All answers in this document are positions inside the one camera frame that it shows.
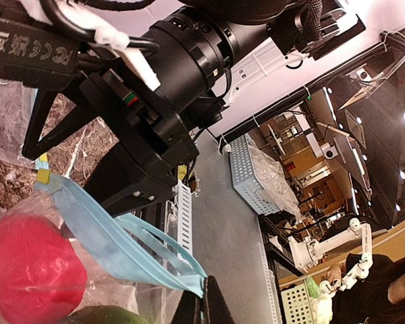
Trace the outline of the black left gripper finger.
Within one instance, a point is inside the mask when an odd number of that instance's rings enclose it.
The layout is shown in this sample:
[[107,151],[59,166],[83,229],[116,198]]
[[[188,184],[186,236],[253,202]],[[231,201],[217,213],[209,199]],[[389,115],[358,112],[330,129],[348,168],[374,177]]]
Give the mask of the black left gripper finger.
[[235,324],[214,276],[203,283],[203,297],[185,291],[171,324]]

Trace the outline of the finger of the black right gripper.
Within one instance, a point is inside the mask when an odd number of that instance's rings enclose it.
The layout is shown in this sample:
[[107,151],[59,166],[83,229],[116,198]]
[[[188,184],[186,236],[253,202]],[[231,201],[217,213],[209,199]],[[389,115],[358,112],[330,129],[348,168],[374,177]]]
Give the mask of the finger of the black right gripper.
[[118,143],[99,161],[84,190],[110,216],[117,217],[170,199],[177,182],[171,173],[160,178],[145,173]]
[[40,88],[22,146],[22,156],[35,160],[95,118],[95,111],[78,84],[61,92]]

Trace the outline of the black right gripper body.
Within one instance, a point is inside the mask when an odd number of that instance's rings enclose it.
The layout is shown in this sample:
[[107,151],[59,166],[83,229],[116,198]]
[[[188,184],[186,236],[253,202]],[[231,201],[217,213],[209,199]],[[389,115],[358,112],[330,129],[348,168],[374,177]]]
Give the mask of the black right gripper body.
[[132,72],[122,86],[136,97],[127,104],[98,73],[92,73],[79,89],[90,107],[107,124],[115,137],[145,173],[160,178],[180,164],[197,157],[198,150],[179,115]]

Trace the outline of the clear zip bag yellow slider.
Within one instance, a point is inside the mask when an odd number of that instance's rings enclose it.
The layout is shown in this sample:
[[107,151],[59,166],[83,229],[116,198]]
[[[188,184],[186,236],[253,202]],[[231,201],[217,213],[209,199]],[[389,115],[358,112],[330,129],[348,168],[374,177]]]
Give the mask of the clear zip bag yellow slider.
[[14,214],[48,219],[84,265],[88,280],[82,301],[72,313],[86,306],[112,305],[149,321],[138,306],[138,284],[203,297],[207,274],[179,243],[132,214],[111,217],[67,178],[49,174],[46,182],[35,184],[28,198],[0,213],[0,220]]

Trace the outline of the green toy avocado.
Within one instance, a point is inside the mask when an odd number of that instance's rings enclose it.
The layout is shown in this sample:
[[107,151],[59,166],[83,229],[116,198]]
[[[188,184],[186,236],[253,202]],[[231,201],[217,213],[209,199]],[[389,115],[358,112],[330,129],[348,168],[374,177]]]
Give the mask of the green toy avocado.
[[86,306],[68,317],[60,320],[59,323],[106,323],[106,324],[139,324],[149,322],[140,315],[128,311],[119,306]]

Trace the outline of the red toy apple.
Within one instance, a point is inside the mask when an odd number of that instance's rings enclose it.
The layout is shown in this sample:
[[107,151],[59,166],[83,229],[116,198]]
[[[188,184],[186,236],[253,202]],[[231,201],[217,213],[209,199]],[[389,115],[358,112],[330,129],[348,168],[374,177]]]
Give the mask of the red toy apple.
[[0,220],[0,319],[56,323],[80,304],[87,280],[71,243],[48,219]]

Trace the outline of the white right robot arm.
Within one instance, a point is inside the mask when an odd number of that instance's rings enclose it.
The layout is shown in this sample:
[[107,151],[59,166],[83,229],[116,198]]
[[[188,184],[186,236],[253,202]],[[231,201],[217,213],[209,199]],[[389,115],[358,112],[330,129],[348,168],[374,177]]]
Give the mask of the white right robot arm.
[[361,21],[341,29],[348,17],[335,1],[301,1],[261,25],[241,25],[214,17],[195,4],[179,8],[152,25],[144,36],[144,62],[160,84],[150,89],[124,57],[101,67],[85,63],[83,79],[63,94],[75,107],[51,130],[43,126],[53,93],[40,92],[34,104],[22,154],[36,159],[100,117],[117,143],[99,161],[85,190],[111,215],[171,198],[177,168],[196,161],[198,150],[189,132],[221,119],[223,97],[212,87],[267,39],[281,53],[294,51],[320,58],[365,29]]

